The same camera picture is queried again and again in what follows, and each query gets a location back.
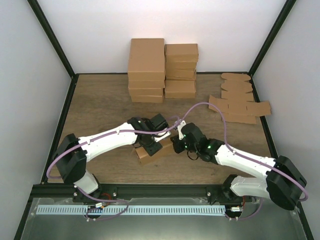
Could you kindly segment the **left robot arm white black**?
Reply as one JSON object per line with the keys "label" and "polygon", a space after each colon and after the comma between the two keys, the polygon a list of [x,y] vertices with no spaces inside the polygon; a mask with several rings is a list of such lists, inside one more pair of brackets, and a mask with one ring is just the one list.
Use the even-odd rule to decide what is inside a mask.
{"label": "left robot arm white black", "polygon": [[170,136],[169,125],[159,113],[153,118],[132,117],[120,126],[91,136],[68,134],[58,146],[53,158],[65,184],[74,184],[84,191],[89,201],[97,202],[102,189],[87,163],[101,154],[122,146],[139,144],[149,156],[163,148],[160,141]]}

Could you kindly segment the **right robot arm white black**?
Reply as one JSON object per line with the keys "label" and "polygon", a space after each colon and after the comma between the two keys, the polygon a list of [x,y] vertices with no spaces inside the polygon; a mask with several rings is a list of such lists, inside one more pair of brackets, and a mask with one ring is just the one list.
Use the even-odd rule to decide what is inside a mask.
{"label": "right robot arm white black", "polygon": [[260,197],[270,199],[282,209],[295,209],[307,181],[288,157],[263,157],[238,150],[224,141],[207,138],[194,123],[183,123],[177,130],[178,134],[170,138],[175,153],[195,153],[204,162],[250,175],[231,176],[226,180],[226,186],[222,188],[225,200]]}

